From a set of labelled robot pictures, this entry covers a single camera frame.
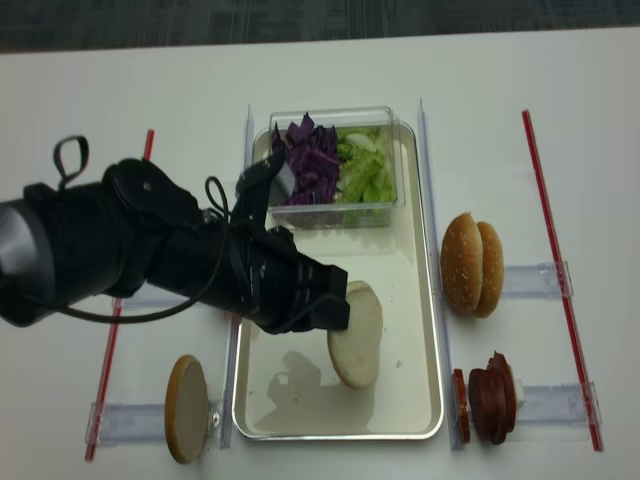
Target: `red straw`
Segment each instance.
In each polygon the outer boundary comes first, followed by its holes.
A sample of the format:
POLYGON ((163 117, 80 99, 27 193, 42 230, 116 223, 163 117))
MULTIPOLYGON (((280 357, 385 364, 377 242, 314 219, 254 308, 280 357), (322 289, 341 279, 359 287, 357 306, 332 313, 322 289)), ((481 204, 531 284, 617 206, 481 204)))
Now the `red straw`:
MULTIPOLYGON (((545 185, 544 176, 542 174, 540 155, 538 153, 536 136, 533 132, 533 123, 531 122, 531 115, 529 114, 529 110, 524 110, 522 112, 522 120, 524 121, 524 129, 527 134, 527 142, 529 143, 529 153, 531 153, 531 161, 533 162, 533 169, 536 173, 536 180, 538 182, 538 192, 540 193, 540 201, 542 202, 544 220, 547 224, 547 232, 549 233, 549 242, 551 243, 553 261, 556 262, 556 264, 561 264, 562 255, 560 254, 560 244, 558 243, 555 224, 553 223, 553 217, 551 216, 551 204, 549 203, 547 187, 545 185)), ((562 275, 560 270, 558 270, 558 284, 563 291, 566 287, 565 283, 566 282, 564 275, 562 275)), ((563 296, 562 305, 564 306, 564 314, 567 318, 567 326, 569 327, 569 336, 571 337, 573 357, 576 362, 576 369, 578 370, 578 379, 580 380, 580 384, 582 385, 582 396, 584 398, 585 409, 587 410, 589 432, 591 433, 593 449, 596 452, 602 452, 604 450, 604 446, 602 444, 602 434, 600 433, 600 425, 598 424, 597 418, 594 414, 594 399, 591 398, 591 384, 589 382, 589 375, 587 374, 587 365, 584 361, 584 354, 582 353, 582 346, 580 345, 580 337, 578 336, 578 325, 576 323, 576 315, 573 311, 571 298, 563 296)))
MULTIPOLYGON (((147 132, 147 141, 144 146, 143 160, 151 161, 151 150, 153 149, 153 137, 155 132, 149 130, 147 132)), ((116 298, 113 302, 113 316, 122 315, 122 299, 116 298)), ((96 395, 96 411, 93 420, 93 429, 91 438, 87 444, 87 450, 84 454, 85 462, 92 462, 96 456, 96 446, 98 443, 98 433, 100 422, 102 420, 102 410, 104 401, 107 396, 107 385, 109 385, 109 374, 111 373, 111 364, 113 363, 113 353, 116 348, 116 337, 118 336, 118 324, 112 323, 109 327, 109 336, 107 337, 107 349, 104 352, 104 360, 102 362, 102 373, 100 374, 100 383, 98 384, 98 393, 96 395)))

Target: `gray carpet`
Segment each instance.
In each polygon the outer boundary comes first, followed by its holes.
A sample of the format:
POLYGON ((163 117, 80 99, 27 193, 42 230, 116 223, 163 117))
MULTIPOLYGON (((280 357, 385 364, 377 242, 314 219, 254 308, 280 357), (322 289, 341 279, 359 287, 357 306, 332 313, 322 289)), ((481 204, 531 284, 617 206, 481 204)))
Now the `gray carpet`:
POLYGON ((0 50, 295 42, 638 24, 639 0, 0 0, 0 50))

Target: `white table surface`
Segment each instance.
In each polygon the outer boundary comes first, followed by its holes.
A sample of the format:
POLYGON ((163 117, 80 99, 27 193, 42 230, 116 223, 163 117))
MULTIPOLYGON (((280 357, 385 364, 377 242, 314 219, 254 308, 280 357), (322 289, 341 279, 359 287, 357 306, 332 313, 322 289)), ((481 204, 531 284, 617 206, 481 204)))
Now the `white table surface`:
POLYGON ((251 444, 235 434, 198 465, 175 464, 161 445, 102 448, 86 464, 107 328, 54 316, 23 330, 0 322, 2 477, 637 478, 638 45, 640 29, 625 29, 0 56, 2 200, 55 184, 52 146, 71 133, 90 140, 88 181, 139 156, 155 128, 154 162, 202 200, 205 175, 240 171, 248 103, 257 125, 273 109, 372 104, 413 121, 422 97, 434 158, 472 154, 470 139, 529 108, 606 449, 512 442, 452 454, 443 426, 423 443, 251 444))

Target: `black cable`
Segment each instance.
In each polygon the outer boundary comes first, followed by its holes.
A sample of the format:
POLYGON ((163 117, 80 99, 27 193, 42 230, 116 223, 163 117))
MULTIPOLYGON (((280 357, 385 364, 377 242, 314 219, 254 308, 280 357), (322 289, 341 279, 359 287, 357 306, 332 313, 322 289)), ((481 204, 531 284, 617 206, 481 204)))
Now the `black cable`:
POLYGON ((118 323, 118 324, 135 324, 135 323, 146 323, 153 322, 154 320, 161 320, 163 318, 170 317, 172 315, 176 315, 180 312, 185 311, 187 308, 193 306, 202 296, 207 292, 209 287, 213 284, 213 281, 216 278, 218 270, 220 269, 220 265, 222 264, 222 258, 224 256, 224 249, 227 243, 227 236, 229 233, 229 204, 227 202, 227 196, 224 193, 224 188, 222 188, 222 184, 216 177, 209 177, 204 184, 205 191, 207 193, 207 197, 209 201, 214 207, 214 213, 221 216, 222 218, 222 244, 220 246, 220 254, 218 256, 218 261, 216 266, 209 277, 207 283, 202 287, 202 289, 196 293, 193 297, 180 305, 176 305, 175 307, 169 308, 167 310, 161 310, 155 313, 149 313, 146 315, 133 315, 126 317, 114 317, 112 315, 99 315, 97 313, 84 312, 82 310, 76 310, 75 308, 63 307, 59 310, 60 313, 64 313, 65 315, 69 315, 70 317, 80 318, 82 320, 88 320, 90 322, 97 323, 118 323), (220 192, 220 197, 222 198, 222 206, 220 206, 211 195, 210 184, 211 182, 216 184, 218 191, 220 192))

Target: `plastic container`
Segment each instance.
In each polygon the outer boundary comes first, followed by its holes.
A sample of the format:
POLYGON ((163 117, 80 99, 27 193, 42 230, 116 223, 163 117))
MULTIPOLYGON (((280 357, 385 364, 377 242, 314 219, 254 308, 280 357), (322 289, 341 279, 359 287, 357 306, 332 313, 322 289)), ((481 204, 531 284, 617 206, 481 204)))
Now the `plastic container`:
MULTIPOLYGON (((399 124, 389 107, 354 108, 344 110, 317 110, 309 112, 274 113, 269 121, 269 136, 276 125, 284 135, 291 122, 300 124, 305 113, 309 113, 317 126, 325 128, 372 127, 379 128, 389 138, 385 151, 387 169, 391 175, 393 200, 386 203, 333 203, 326 205, 273 205, 269 208, 275 225, 288 228, 340 228, 380 227, 391 223, 393 209, 404 203, 402 181, 402 149, 400 148, 399 124)), ((271 152, 271 145, 256 142, 254 158, 264 158, 271 152)))

